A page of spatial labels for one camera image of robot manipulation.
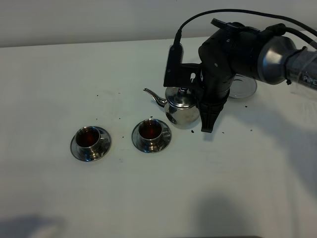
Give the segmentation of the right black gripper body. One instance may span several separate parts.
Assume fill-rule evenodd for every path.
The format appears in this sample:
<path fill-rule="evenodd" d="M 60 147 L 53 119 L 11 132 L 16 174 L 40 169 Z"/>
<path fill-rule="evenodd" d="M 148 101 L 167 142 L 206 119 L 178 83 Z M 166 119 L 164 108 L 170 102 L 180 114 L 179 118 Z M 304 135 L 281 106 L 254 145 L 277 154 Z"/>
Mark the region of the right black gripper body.
<path fill-rule="evenodd" d="M 199 47 L 201 64 L 201 81 L 204 92 L 200 102 L 218 102 L 229 95 L 229 89 L 235 75 L 232 71 L 226 49 L 230 48 L 239 32 L 219 29 Z"/>

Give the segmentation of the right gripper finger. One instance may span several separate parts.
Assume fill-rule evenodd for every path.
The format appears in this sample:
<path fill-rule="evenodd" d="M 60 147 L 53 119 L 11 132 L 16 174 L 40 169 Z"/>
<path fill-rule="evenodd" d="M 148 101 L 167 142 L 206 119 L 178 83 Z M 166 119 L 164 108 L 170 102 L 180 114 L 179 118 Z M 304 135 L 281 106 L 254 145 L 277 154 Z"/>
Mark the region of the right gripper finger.
<path fill-rule="evenodd" d="M 218 102 L 200 102 L 200 117 L 202 122 L 202 132 L 212 132 L 214 124 L 222 111 L 226 100 Z"/>

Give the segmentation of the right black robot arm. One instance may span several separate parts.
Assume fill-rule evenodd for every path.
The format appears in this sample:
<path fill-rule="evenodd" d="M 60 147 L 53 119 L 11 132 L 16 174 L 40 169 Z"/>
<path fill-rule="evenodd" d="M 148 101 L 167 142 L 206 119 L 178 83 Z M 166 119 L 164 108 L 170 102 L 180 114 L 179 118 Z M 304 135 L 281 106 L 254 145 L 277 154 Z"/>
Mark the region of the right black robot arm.
<path fill-rule="evenodd" d="M 236 75 L 270 85 L 286 81 L 316 90 L 317 52 L 312 48 L 317 43 L 309 39 L 308 47 L 297 49 L 285 33 L 305 37 L 284 24 L 258 31 L 237 22 L 222 23 L 199 47 L 202 92 L 197 98 L 203 132 L 213 131 Z"/>

